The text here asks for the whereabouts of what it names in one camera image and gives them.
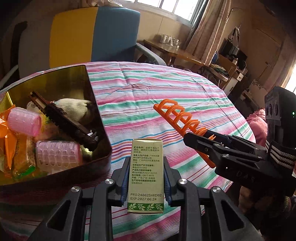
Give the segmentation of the right hand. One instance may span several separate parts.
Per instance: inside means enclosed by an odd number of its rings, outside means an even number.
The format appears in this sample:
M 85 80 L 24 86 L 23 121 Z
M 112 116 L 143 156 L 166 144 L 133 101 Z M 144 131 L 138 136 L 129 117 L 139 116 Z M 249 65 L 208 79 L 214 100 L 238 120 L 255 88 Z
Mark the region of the right hand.
M 252 212 L 285 212 L 290 211 L 292 203 L 289 197 L 275 193 L 263 193 L 241 187 L 239 209 L 244 214 Z

